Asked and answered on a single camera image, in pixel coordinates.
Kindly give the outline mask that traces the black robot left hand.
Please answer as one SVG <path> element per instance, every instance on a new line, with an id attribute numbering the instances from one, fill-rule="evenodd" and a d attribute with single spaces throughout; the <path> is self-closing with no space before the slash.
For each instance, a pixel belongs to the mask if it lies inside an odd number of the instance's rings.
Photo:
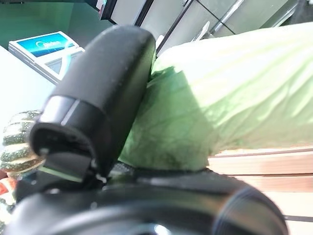
<path id="1" fill-rule="evenodd" d="M 6 235 L 286 235 L 263 193 L 210 170 L 117 166 L 152 67 L 154 39 L 133 26 L 96 37 L 28 132 L 44 164 L 18 181 Z"/>

